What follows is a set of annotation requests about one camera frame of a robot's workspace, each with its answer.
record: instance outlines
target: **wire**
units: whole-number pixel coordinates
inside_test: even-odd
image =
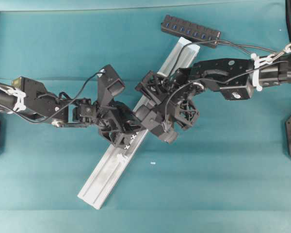
[[[247,72],[244,72],[244,73],[241,73],[239,75],[236,75],[232,78],[229,78],[227,79],[226,81],[218,81],[218,80],[214,80],[214,79],[209,79],[209,78],[198,78],[198,79],[193,79],[193,80],[190,80],[189,83],[186,83],[185,85],[182,85],[181,87],[179,87],[176,91],[174,91],[170,97],[168,98],[167,102],[166,102],[166,105],[165,105],[165,122],[167,122],[167,107],[168,107],[168,103],[170,102],[171,98],[178,92],[180,91],[181,89],[185,88],[186,86],[188,85],[191,85],[193,84],[192,82],[197,82],[197,81],[200,81],[200,80],[207,80],[207,81],[212,81],[212,82],[216,82],[216,83],[221,83],[221,84],[226,84],[226,83],[229,83],[230,81],[236,79],[236,78],[239,78],[243,75],[246,75],[246,74],[250,74],[256,70],[260,70],[260,69],[264,69],[264,68],[267,68],[267,67],[270,67],[272,65],[275,65],[275,64],[278,64],[278,63],[287,63],[288,61],[277,61],[277,62],[273,62],[272,64],[269,64],[269,65],[265,65],[265,66],[262,66],[262,67],[259,67],[259,68],[255,68],[255,69],[252,69],[252,70],[249,70]]]
[[[105,73],[104,73],[104,72],[96,72],[95,74],[93,74],[91,77],[89,77],[89,78],[84,82],[84,84],[83,84],[82,88],[80,89],[80,91],[77,93],[77,95],[76,95],[76,96],[75,96],[71,101],[69,101],[67,104],[65,104],[63,107],[61,107],[57,112],[55,112],[54,114],[50,115],[49,117],[47,117],[47,118],[45,118],[45,119],[43,119],[43,120],[41,120],[41,121],[33,121],[33,120],[29,119],[28,117],[24,116],[23,114],[20,114],[20,113],[14,111],[13,109],[11,109],[11,108],[9,108],[9,107],[7,107],[7,106],[4,106],[4,105],[2,105],[2,104],[0,104],[0,107],[5,108],[5,109],[7,109],[7,110],[13,112],[13,113],[16,114],[17,116],[21,117],[22,119],[24,119],[24,120],[26,120],[26,121],[28,121],[28,122],[30,122],[30,123],[32,123],[32,124],[40,124],[40,123],[42,123],[42,122],[45,122],[45,121],[51,119],[53,116],[55,116],[55,115],[57,115],[59,112],[61,112],[64,108],[66,108],[67,106],[71,105],[71,104],[72,104],[72,103],[73,103],[73,102],[74,102],[74,101],[79,97],[79,95],[82,93],[82,91],[84,90],[84,88],[85,88],[85,86],[87,85],[87,83],[88,83],[88,82],[89,82],[93,77],[95,77],[97,74],[105,74]]]
[[[173,71],[174,71],[174,69],[175,69],[175,67],[176,67],[176,65],[177,65],[177,63],[178,63],[178,61],[179,61],[179,58],[180,58],[180,56],[181,56],[183,50],[184,50],[187,46],[190,46],[190,45],[199,45],[199,44],[207,44],[207,43],[211,43],[211,42],[218,42],[220,45],[230,45],[230,46],[233,46],[233,47],[237,47],[237,48],[239,48],[240,50],[244,51],[246,54],[249,54],[249,55],[250,55],[251,53],[250,53],[248,50],[242,48],[242,46],[243,46],[243,47],[248,47],[248,48],[260,49],[260,50],[267,50],[267,51],[269,51],[269,52],[274,52],[274,51],[272,51],[272,50],[269,50],[269,49],[266,49],[266,48],[263,48],[263,47],[259,47],[259,46],[253,46],[253,45],[237,45],[237,44],[234,44],[234,43],[232,43],[232,42],[230,42],[230,41],[228,41],[228,40],[222,40],[222,39],[220,39],[220,40],[208,40],[208,41],[192,42],[192,43],[186,44],[185,46],[183,46],[183,47],[181,48],[181,50],[180,50],[180,52],[179,52],[179,54],[178,54],[178,56],[177,56],[177,58],[176,58],[176,61],[175,61],[175,63],[174,63],[174,65],[173,65],[172,69],[170,70],[170,72],[169,72],[169,74],[168,74],[168,77],[170,77],[171,74],[173,73]]]
[[[50,93],[50,92],[40,94],[40,95],[37,96],[37,98],[41,98],[41,97],[44,97],[44,96],[53,97],[55,99],[56,103],[59,104],[59,98],[55,94]]]
[[[225,43],[219,43],[219,44],[220,44],[220,45],[233,46],[233,45],[231,45],[231,44],[225,44]],[[271,49],[268,49],[268,48],[264,48],[264,47],[261,47],[261,46],[243,45],[243,44],[237,44],[237,46],[240,46],[240,47],[246,47],[246,48],[251,48],[251,49],[257,49],[257,50],[262,50],[262,51],[271,52],[271,53],[276,52],[276,51],[274,51],[274,50],[271,50]]]

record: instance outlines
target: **teal table surface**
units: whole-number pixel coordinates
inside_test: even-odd
[[[73,96],[111,64],[126,84],[116,100],[133,108],[141,96],[134,87],[178,40],[160,31],[166,14],[221,30],[235,43],[281,50],[289,42],[283,0],[209,3],[0,12],[0,82],[22,75]],[[201,47],[195,62],[228,57],[249,58],[231,47]],[[96,99],[95,81],[82,97]],[[95,127],[56,129],[0,114],[0,233],[291,233],[284,127],[291,85],[245,101],[210,91],[194,101],[196,125],[171,145],[148,134],[99,211],[77,198],[108,147]]]

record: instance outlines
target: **bolt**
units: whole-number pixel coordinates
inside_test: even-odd
[[[238,94],[237,92],[233,92],[232,93],[233,97],[236,99],[240,99],[242,96],[240,94]]]
[[[229,65],[229,66],[232,66],[232,65],[234,65],[234,64],[235,64],[235,61],[234,61],[234,60],[231,60],[231,61],[228,62],[228,65]]]

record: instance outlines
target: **black cable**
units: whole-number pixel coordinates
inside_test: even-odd
[[[64,91],[62,91],[61,93],[59,93],[58,98],[61,99],[62,96],[64,96],[66,98],[66,100],[70,100],[71,97]]]
[[[55,99],[56,103],[59,104],[59,98],[54,93],[50,93],[50,92],[43,93],[43,94],[38,95],[37,98],[41,98],[44,96],[53,97]]]
[[[260,46],[253,46],[253,45],[238,45],[238,44],[234,44],[228,40],[209,40],[209,41],[201,41],[201,42],[192,42],[192,43],[189,43],[189,44],[186,44],[185,46],[183,46],[176,58],[176,61],[172,67],[172,69],[170,70],[169,74],[168,74],[168,77],[171,76],[172,72],[174,71],[178,61],[179,61],[179,58],[183,52],[183,50],[187,47],[187,46],[190,46],[190,45],[198,45],[198,44],[207,44],[207,43],[211,43],[211,42],[218,42],[220,45],[229,45],[229,46],[233,46],[233,47],[237,47],[239,49],[241,49],[242,51],[244,51],[245,53],[247,54],[251,54],[248,50],[245,50],[244,48],[242,47],[248,47],[248,48],[253,48],[253,49],[259,49],[259,50],[264,50],[264,51],[268,51],[268,52],[275,52],[275,51],[272,51],[270,49],[267,49],[267,48],[264,48],[264,47],[260,47]]]
[[[0,107],[5,108],[5,109],[7,109],[7,110],[13,112],[13,113],[16,114],[17,116],[23,118],[24,120],[26,120],[26,121],[28,121],[28,122],[30,122],[30,123],[32,123],[32,124],[40,124],[40,123],[42,123],[42,122],[45,122],[45,121],[51,119],[53,116],[55,116],[56,114],[58,114],[59,112],[61,112],[64,108],[66,108],[67,106],[71,105],[71,104],[72,104],[72,103],[73,103],[73,102],[74,102],[74,101],[79,97],[79,95],[82,93],[82,91],[84,90],[84,88],[85,88],[85,86],[87,85],[87,83],[88,83],[88,82],[89,82],[93,77],[95,77],[97,74],[105,74],[105,73],[104,73],[104,72],[97,72],[97,73],[93,74],[91,77],[89,77],[89,78],[84,82],[84,84],[83,84],[82,88],[80,89],[80,91],[77,93],[77,95],[76,95],[76,96],[75,96],[71,101],[69,101],[67,104],[65,104],[63,107],[61,107],[57,112],[55,112],[54,114],[50,115],[49,117],[47,117],[47,118],[45,118],[45,119],[43,119],[43,120],[41,120],[41,121],[33,121],[33,120],[27,118],[26,116],[23,116],[23,114],[20,114],[20,113],[14,111],[13,109],[11,109],[11,108],[9,108],[9,107],[7,107],[7,106],[4,106],[4,105],[2,105],[2,104],[0,104]]]
[[[212,82],[216,82],[216,83],[226,84],[226,83],[229,83],[230,81],[232,81],[232,80],[234,80],[234,79],[236,79],[236,78],[239,78],[239,77],[241,77],[241,76],[243,76],[243,75],[246,75],[246,74],[250,74],[250,73],[252,73],[252,72],[254,72],[254,71],[256,71],[256,70],[264,69],[264,68],[270,67],[270,66],[272,66],[272,65],[278,64],[278,63],[287,63],[287,62],[288,62],[288,61],[277,61],[277,62],[273,62],[272,64],[268,64],[268,65],[265,65],[265,66],[262,66],[262,67],[259,67],[259,68],[255,68],[255,69],[249,70],[249,71],[247,71],[247,72],[241,73],[241,74],[239,74],[239,75],[236,75],[236,76],[234,76],[234,77],[232,77],[232,78],[229,78],[229,79],[226,80],[226,81],[218,81],[218,80],[209,79],[209,78],[198,78],[198,79],[190,80],[189,83],[186,83],[185,85],[179,87],[179,88],[178,88],[176,91],[174,91],[174,92],[170,95],[170,97],[168,98],[168,100],[167,100],[167,102],[166,102],[166,105],[165,105],[165,119],[164,119],[164,121],[167,123],[167,107],[168,107],[168,103],[170,102],[171,98],[172,98],[172,97],[173,97],[173,96],[174,96],[174,95],[175,95],[179,90],[185,88],[185,87],[188,86],[188,85],[193,84],[192,82],[197,82],[197,81],[200,81],[200,80],[207,80],[207,81],[212,81]]]
[[[173,67],[171,68],[171,70],[170,70],[168,76],[170,77],[171,74],[173,73],[173,71],[174,71],[174,69],[175,69],[175,67],[176,67],[176,65],[177,65],[177,63],[178,63],[178,61],[179,61],[179,58],[180,58],[180,56],[181,56],[183,50],[184,50],[186,47],[188,47],[188,46],[190,46],[190,45],[208,44],[208,43],[211,43],[211,42],[227,42],[227,43],[230,43],[230,42],[227,41],[227,40],[208,40],[208,41],[192,42],[192,43],[189,43],[189,44],[184,45],[184,46],[181,48],[181,50],[180,50],[180,52],[179,52],[179,54],[178,54],[178,56],[177,56],[177,58],[176,58],[176,61],[175,61],[174,65],[173,65]]]

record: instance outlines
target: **green tablecloth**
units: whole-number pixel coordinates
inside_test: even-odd
[[[140,98],[135,85],[159,69],[177,41],[160,31],[166,14],[221,30],[235,43],[274,50],[288,43],[284,1],[211,3],[1,12],[0,82],[22,75],[73,96],[112,64],[127,86],[117,100],[132,108]],[[226,57],[247,58],[230,47],[202,47],[195,61]],[[96,93],[91,82],[82,97],[95,100]],[[196,125],[172,145],[148,135],[99,211],[77,198],[108,147],[96,128],[56,129],[0,115],[0,233],[291,233],[284,128],[291,85],[246,101],[210,91],[194,100]]]

